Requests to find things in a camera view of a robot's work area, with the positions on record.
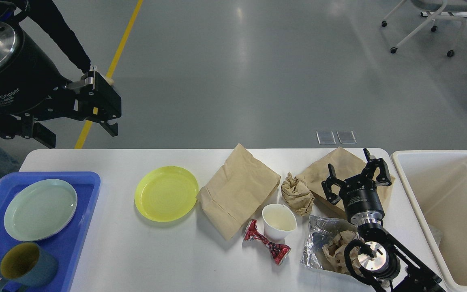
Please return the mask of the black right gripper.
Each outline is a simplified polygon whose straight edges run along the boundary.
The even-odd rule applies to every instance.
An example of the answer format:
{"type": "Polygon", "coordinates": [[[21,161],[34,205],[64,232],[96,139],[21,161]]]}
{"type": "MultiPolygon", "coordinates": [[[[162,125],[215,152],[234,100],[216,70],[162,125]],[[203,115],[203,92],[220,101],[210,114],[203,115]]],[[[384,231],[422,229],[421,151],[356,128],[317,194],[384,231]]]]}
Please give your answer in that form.
{"type": "Polygon", "coordinates": [[[336,205],[342,199],[348,221],[357,226],[363,224],[365,219],[376,223],[384,218],[376,187],[392,185],[387,163],[382,158],[373,157],[367,148],[363,148],[363,152],[367,163],[360,173],[362,178],[343,181],[337,178],[334,166],[328,164],[329,176],[322,181],[326,200],[336,205]],[[340,188],[339,195],[332,191],[333,185],[340,188]]]}

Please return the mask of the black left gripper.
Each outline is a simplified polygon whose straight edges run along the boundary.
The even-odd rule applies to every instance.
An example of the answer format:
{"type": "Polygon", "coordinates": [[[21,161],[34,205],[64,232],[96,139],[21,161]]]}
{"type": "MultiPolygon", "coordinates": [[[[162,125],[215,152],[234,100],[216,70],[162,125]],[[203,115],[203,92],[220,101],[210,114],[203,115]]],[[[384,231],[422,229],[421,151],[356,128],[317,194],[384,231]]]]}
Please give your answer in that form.
{"type": "Polygon", "coordinates": [[[39,121],[89,120],[118,135],[122,98],[97,71],[64,78],[19,26],[0,21],[0,138],[16,135],[55,148],[57,136],[39,121]]]}

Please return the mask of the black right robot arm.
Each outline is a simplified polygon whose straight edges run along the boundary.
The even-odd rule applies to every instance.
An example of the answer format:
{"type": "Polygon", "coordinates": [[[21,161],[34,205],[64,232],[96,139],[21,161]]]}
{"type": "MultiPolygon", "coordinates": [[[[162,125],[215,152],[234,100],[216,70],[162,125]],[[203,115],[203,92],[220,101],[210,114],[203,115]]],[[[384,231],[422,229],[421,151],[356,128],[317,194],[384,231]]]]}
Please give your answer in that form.
{"type": "Polygon", "coordinates": [[[343,202],[348,221],[357,227],[361,237],[351,240],[343,252],[350,275],[383,292],[382,284],[397,277],[400,262],[404,261],[406,277],[390,285],[392,292],[442,292],[441,278],[384,229],[384,209],[377,187],[392,184],[388,165],[366,148],[363,151],[367,163],[360,174],[341,180],[329,164],[329,176],[322,182],[326,199],[331,204],[343,202]]]}

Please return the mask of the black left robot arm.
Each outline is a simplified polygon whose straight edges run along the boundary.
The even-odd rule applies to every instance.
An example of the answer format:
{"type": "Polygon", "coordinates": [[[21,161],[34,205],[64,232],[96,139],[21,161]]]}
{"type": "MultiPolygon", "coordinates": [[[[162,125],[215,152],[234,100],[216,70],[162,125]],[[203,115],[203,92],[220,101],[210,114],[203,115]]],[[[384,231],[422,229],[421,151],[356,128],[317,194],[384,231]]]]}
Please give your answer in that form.
{"type": "Polygon", "coordinates": [[[56,118],[88,120],[111,136],[122,116],[122,99],[97,72],[75,33],[52,0],[0,0],[0,138],[35,139],[48,148],[56,135],[41,123],[56,118]],[[82,71],[79,81],[63,77],[20,22],[30,18],[82,71]]]}

